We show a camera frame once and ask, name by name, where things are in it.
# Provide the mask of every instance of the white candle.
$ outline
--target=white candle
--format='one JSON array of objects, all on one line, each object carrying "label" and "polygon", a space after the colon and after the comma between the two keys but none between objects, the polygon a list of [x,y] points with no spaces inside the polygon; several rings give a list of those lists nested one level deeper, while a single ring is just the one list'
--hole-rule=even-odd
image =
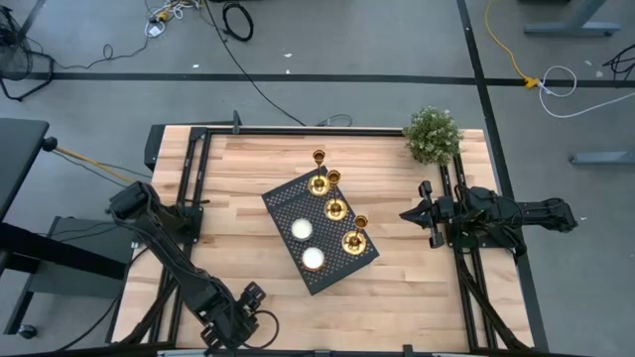
[{"label": "white candle", "polygon": [[307,248],[302,255],[302,263],[307,270],[316,272],[324,264],[324,253],[316,247]]},{"label": "white candle", "polygon": [[291,225],[291,234],[293,234],[294,238],[301,242],[309,240],[313,232],[314,228],[306,218],[296,219],[296,221]]}]

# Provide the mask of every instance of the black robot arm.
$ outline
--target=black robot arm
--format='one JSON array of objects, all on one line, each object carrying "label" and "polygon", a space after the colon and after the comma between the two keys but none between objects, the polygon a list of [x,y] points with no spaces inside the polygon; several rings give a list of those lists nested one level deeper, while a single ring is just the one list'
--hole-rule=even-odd
[{"label": "black robot arm", "polygon": [[569,232],[577,227],[570,206],[560,198],[540,202],[516,202],[499,196],[484,187],[457,185],[454,188],[457,201],[451,195],[431,199],[431,185],[424,181],[419,187],[423,200],[417,207],[400,214],[402,219],[430,228],[431,248],[439,248],[444,238],[437,224],[451,227],[446,237],[455,247],[480,246],[485,240],[499,246],[515,248],[516,256],[525,254],[526,247],[520,239],[520,227],[540,225],[549,230]]},{"label": "black robot arm", "polygon": [[190,228],[177,206],[164,206],[150,185],[137,181],[110,198],[109,211],[117,224],[137,233],[181,286],[186,307],[205,326],[200,336],[209,352],[223,345],[235,350],[256,331],[254,314],[265,293],[252,282],[236,301],[220,279],[192,264],[171,238],[171,232]]}]

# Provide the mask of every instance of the potted plant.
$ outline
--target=potted plant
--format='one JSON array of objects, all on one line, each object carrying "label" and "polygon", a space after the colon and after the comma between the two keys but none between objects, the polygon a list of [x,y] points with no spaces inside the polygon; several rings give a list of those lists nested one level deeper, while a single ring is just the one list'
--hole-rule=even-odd
[{"label": "potted plant", "polygon": [[428,106],[413,114],[409,127],[404,128],[407,147],[413,158],[425,165],[446,165],[460,150],[463,139],[449,110]]}]

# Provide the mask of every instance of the perforated black tray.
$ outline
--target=perforated black tray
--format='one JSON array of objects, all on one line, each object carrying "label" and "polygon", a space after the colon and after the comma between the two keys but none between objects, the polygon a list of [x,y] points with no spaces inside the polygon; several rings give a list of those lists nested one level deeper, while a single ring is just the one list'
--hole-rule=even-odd
[{"label": "perforated black tray", "polygon": [[[320,173],[326,175],[326,167],[322,167]],[[333,198],[334,192],[322,197],[309,192],[309,179],[317,174],[318,169],[315,169],[262,195],[311,295],[328,288],[379,257],[366,232],[366,249],[363,253],[353,256],[344,252],[341,238],[346,232],[355,230],[355,213],[338,188],[337,199],[348,204],[348,213],[338,222],[326,218],[324,204]],[[307,242],[299,242],[291,234],[291,225],[298,218],[306,218],[313,225],[314,235]],[[302,264],[302,254],[309,247],[317,247],[324,252],[324,266],[318,272],[307,271]]]}]

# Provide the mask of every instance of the gold candle holder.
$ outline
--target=gold candle holder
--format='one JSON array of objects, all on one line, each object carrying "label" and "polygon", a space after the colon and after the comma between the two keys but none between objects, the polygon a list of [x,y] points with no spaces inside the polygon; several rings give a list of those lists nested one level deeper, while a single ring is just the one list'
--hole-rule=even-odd
[{"label": "gold candle holder", "polygon": [[326,154],[322,150],[314,151],[314,160],[317,164],[317,175],[309,178],[309,192],[316,196],[323,196],[327,194],[330,189],[328,180],[319,173],[321,171],[321,163],[324,162],[325,156]]},{"label": "gold candle holder", "polygon": [[324,213],[326,217],[333,221],[342,220],[346,213],[348,213],[348,206],[346,202],[341,199],[337,199],[337,184],[339,183],[339,179],[341,178],[341,174],[339,171],[331,170],[326,174],[326,179],[330,184],[330,188],[333,190],[334,198],[331,198],[324,205]]},{"label": "gold candle holder", "polygon": [[359,255],[366,250],[366,236],[362,230],[368,225],[366,216],[355,216],[355,230],[350,231],[341,239],[341,246],[350,255]]}]

